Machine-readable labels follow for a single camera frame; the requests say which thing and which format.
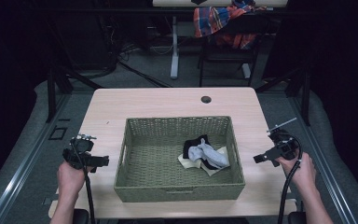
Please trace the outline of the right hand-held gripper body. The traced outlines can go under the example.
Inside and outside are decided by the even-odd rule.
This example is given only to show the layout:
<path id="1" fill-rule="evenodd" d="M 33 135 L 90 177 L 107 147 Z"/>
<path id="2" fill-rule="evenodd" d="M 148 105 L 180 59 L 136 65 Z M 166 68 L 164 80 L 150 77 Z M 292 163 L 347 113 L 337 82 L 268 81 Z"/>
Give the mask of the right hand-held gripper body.
<path id="1" fill-rule="evenodd" d="M 272 140 L 274 147 L 278 149 L 277 158 L 283 157 L 290 161 L 296 157 L 296 151 L 300 148 L 299 141 L 282 127 L 296 118 L 289 119 L 281 124 L 276 124 L 268 130 L 268 137 Z"/>

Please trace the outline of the person's right hand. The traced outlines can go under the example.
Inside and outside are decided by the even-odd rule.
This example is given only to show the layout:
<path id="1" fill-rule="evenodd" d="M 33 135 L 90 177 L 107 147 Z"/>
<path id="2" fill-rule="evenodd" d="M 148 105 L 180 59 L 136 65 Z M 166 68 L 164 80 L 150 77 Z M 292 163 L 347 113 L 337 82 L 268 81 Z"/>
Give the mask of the person's right hand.
<path id="1" fill-rule="evenodd" d="M 276 161 L 282 166 L 283 170 L 289 174 L 290 171 L 294 168 L 296 160 L 292 159 L 290 161 L 280 157 Z M 300 164 L 296 169 L 292 180 L 297 186 L 299 191 L 310 192 L 315 189 L 315 177 L 316 171 L 312 162 L 312 158 L 306 152 L 302 154 L 302 159 Z"/>

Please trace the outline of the green woven basket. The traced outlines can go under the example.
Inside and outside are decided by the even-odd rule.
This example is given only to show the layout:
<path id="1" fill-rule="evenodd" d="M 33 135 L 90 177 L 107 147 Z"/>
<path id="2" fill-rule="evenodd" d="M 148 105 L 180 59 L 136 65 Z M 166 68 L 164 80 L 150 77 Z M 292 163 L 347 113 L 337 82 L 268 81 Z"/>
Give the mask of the green woven basket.
<path id="1" fill-rule="evenodd" d="M 200 140 L 229 166 L 208 175 L 179 158 Z M 126 120 L 114 189 L 125 203 L 235 200 L 245 186 L 230 117 L 132 118 Z"/>

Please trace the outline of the plaid shirt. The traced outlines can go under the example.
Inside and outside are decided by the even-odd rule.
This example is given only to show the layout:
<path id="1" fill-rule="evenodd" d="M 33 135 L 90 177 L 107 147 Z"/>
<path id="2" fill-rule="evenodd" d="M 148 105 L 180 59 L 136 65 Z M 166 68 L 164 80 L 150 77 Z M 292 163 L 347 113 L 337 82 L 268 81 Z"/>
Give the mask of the plaid shirt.
<path id="1" fill-rule="evenodd" d="M 260 34 L 223 34 L 221 30 L 243 14 L 264 9 L 256 7 L 254 0 L 231 0 L 228 7 L 197 7 L 193 13 L 195 37 L 206 37 L 210 43 L 221 47 L 250 49 Z"/>

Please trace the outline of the black sock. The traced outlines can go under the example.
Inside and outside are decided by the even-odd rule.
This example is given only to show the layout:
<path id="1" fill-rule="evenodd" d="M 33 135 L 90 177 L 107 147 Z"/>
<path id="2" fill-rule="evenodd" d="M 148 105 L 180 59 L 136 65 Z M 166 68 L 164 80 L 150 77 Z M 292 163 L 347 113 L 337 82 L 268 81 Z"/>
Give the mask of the black sock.
<path id="1" fill-rule="evenodd" d="M 204 139 L 206 144 L 209 144 L 208 135 L 204 134 L 199 136 L 196 139 L 186 140 L 183 146 L 183 154 L 180 156 L 180 159 L 190 159 L 189 152 L 192 147 L 198 148 L 198 145 L 201 143 L 201 140 Z M 217 170 L 217 167 L 212 166 L 206 159 L 203 159 L 202 156 L 197 156 L 195 163 L 200 167 L 201 164 L 205 165 L 210 170 Z"/>

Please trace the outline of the black metal stand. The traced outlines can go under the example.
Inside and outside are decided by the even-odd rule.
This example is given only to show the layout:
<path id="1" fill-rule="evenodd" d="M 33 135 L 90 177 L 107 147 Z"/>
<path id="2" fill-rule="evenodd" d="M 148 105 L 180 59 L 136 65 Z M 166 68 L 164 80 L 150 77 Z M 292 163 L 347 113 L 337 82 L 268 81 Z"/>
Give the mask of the black metal stand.
<path id="1" fill-rule="evenodd" d="M 300 116 L 305 124 L 310 126 L 310 69 L 307 66 L 295 68 L 281 77 L 275 77 L 255 91 L 258 93 L 267 91 L 285 80 L 288 81 L 284 91 L 287 97 L 296 97 L 301 91 Z"/>
<path id="2" fill-rule="evenodd" d="M 86 77 L 83 77 L 74 69 L 70 69 L 67 66 L 53 64 L 50 67 L 47 76 L 48 83 L 48 118 L 47 122 L 51 122 L 57 113 L 57 103 L 56 103 L 56 88 L 63 94 L 71 94 L 74 90 L 73 85 L 70 83 L 69 78 L 72 77 L 77 79 L 86 86 L 91 87 L 94 90 L 101 89 L 102 86 L 89 80 Z"/>

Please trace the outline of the aluminium floor rail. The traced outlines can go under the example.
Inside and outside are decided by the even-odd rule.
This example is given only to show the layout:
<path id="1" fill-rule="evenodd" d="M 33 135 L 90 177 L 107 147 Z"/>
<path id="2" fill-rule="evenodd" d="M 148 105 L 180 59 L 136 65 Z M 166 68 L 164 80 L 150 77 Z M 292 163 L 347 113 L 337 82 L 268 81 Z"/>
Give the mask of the aluminium floor rail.
<path id="1" fill-rule="evenodd" d="M 21 131 L 0 171 L 0 224 L 48 224 L 48 210 L 57 198 L 56 170 L 61 163 L 62 123 L 71 121 L 65 113 L 71 95 L 58 98 L 56 115 L 48 117 L 48 100 L 39 96 L 31 116 Z"/>
<path id="2" fill-rule="evenodd" d="M 311 101 L 310 123 L 301 115 L 301 103 L 296 97 L 289 97 L 293 113 L 298 118 L 300 133 L 305 136 L 304 148 L 316 160 L 319 177 L 324 184 L 322 195 L 333 210 L 333 219 L 340 224 L 358 224 L 355 207 L 351 203 L 349 186 L 357 186 L 348 167 L 336 152 L 327 116 L 318 99 Z"/>

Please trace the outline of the light grey sock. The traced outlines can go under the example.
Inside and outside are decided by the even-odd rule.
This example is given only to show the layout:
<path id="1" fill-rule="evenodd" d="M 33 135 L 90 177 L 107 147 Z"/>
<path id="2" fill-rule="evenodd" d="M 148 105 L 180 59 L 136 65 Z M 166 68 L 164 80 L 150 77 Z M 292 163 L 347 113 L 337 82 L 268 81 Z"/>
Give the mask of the light grey sock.
<path id="1" fill-rule="evenodd" d="M 203 159 L 215 169 L 223 169 L 229 166 L 228 159 L 212 146 L 207 144 L 204 138 L 200 139 L 200 143 L 197 146 L 190 147 L 187 155 L 191 161 Z"/>

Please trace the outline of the person's left hand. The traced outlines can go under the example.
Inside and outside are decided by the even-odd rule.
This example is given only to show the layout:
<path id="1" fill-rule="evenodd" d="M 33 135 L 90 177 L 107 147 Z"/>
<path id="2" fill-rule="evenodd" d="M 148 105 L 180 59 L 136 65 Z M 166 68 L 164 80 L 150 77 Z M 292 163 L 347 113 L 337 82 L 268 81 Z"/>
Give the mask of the person's left hand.
<path id="1" fill-rule="evenodd" d="M 83 188 L 85 173 L 83 170 L 75 169 L 67 161 L 64 161 L 58 169 L 57 178 L 59 183 L 60 196 L 75 197 Z"/>

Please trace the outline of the black chair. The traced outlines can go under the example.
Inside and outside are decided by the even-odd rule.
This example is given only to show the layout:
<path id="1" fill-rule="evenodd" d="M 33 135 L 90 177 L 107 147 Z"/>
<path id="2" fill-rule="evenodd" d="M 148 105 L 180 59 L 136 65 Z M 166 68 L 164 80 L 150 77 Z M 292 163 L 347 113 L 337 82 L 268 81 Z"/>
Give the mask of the black chair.
<path id="1" fill-rule="evenodd" d="M 242 15 L 237 19 L 229 22 L 229 24 L 221 30 L 223 34 L 260 34 L 250 49 L 233 49 L 230 46 L 217 46 L 210 43 L 206 37 L 202 38 L 198 68 L 200 70 L 199 85 L 203 86 L 203 80 L 246 80 L 250 86 L 255 70 L 255 63 L 258 57 L 258 51 L 261 39 L 266 35 L 270 28 L 271 22 L 269 18 L 262 15 Z M 213 77 L 205 75 L 205 69 L 211 68 L 211 64 L 215 63 L 222 66 L 229 65 L 227 75 Z M 245 78 L 241 69 L 244 63 L 250 66 L 251 75 Z"/>

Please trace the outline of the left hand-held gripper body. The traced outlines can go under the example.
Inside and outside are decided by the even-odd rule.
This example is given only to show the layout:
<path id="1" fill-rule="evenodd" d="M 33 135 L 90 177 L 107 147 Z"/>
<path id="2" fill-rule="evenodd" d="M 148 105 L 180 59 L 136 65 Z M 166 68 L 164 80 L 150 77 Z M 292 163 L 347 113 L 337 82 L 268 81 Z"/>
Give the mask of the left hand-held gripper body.
<path id="1" fill-rule="evenodd" d="M 62 152 L 62 156 L 73 168 L 80 170 L 85 167 L 91 167 L 93 170 L 95 166 L 90 164 L 92 158 L 90 152 L 94 146 L 94 136 L 88 134 L 79 134 L 70 140 L 70 148 L 66 148 Z"/>

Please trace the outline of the pile of socks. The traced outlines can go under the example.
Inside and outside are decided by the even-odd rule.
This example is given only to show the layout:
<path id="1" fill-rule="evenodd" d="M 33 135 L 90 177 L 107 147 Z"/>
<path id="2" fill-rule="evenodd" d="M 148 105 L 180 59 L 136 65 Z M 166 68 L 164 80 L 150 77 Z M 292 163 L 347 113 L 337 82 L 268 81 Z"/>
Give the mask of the pile of socks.
<path id="1" fill-rule="evenodd" d="M 226 147 L 219 148 L 217 150 L 217 152 L 222 154 L 226 159 L 228 159 L 228 154 L 227 154 L 227 148 Z M 208 174 L 208 176 L 212 176 L 212 175 L 214 175 L 214 174 L 219 172 L 219 169 L 217 169 L 217 170 L 209 169 L 206 165 L 203 164 L 203 162 L 201 160 L 192 161 L 190 159 L 184 159 L 183 155 L 179 155 L 178 160 L 179 160 L 179 162 L 182 164 L 182 166 L 185 169 L 188 169 L 188 168 L 203 169 Z"/>

